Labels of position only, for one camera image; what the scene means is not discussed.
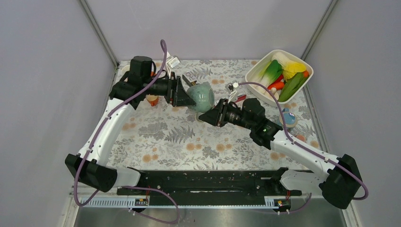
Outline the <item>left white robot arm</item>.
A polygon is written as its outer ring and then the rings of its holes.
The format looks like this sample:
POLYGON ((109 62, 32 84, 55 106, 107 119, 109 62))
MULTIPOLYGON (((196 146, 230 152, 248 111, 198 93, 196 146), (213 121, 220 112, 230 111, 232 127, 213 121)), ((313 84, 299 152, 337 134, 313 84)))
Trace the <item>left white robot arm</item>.
POLYGON ((108 158, 114 142, 130 114, 136 110, 146 95, 163 96, 168 104, 177 107, 195 106, 195 101, 185 91, 180 76, 156 78, 160 72, 149 57, 135 56, 130 69, 125 72, 109 94, 102 119, 76 155, 68 154, 65 165, 75 180, 102 192, 113 187, 126 186, 135 194, 142 194, 147 182, 133 169, 108 167, 108 158))

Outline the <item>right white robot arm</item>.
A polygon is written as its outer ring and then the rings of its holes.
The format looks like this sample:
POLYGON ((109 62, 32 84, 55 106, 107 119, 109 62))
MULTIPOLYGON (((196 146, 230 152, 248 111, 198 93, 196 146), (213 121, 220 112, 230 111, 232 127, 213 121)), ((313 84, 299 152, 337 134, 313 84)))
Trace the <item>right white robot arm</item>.
POLYGON ((249 129, 249 136, 254 143, 284 154, 309 169, 309 172, 283 170, 271 182, 273 192, 278 195, 288 190, 308 192, 323 196, 339 209, 346 209, 351 201, 364 200, 369 195, 353 157, 329 154, 297 139, 283 126, 269 120, 256 98, 244 100, 242 107, 227 99, 220 99, 214 108, 202 113, 199 119, 216 127, 230 123, 249 129))

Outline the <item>green ceramic mug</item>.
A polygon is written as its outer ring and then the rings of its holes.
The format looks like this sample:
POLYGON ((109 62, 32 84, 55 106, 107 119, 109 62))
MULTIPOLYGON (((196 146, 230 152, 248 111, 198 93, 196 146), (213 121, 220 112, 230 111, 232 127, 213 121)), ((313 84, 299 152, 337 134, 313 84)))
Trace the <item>green ceramic mug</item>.
POLYGON ((195 106, 189 108, 200 113, 211 110, 215 104, 213 89, 208 82, 189 87, 187 90, 189 97, 195 101, 195 106))

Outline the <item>floral beige mug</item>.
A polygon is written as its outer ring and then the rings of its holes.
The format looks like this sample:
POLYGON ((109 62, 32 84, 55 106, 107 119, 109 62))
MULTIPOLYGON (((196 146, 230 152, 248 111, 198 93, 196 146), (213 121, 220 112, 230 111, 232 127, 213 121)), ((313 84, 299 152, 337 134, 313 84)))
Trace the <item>floral beige mug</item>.
POLYGON ((201 113, 201 112, 196 112, 195 113, 195 120, 197 122, 203 122, 203 120, 200 118, 201 115, 203 115, 203 113, 201 113))

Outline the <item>orange enamel mug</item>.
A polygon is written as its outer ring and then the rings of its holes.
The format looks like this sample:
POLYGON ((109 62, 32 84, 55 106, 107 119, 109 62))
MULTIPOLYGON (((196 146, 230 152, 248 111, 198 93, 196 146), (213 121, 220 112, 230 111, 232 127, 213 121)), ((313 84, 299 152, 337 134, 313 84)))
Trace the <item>orange enamel mug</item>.
POLYGON ((146 96, 146 100, 148 101, 148 103, 154 107, 158 104, 159 102, 159 96, 154 96, 154 95, 147 95, 146 96))

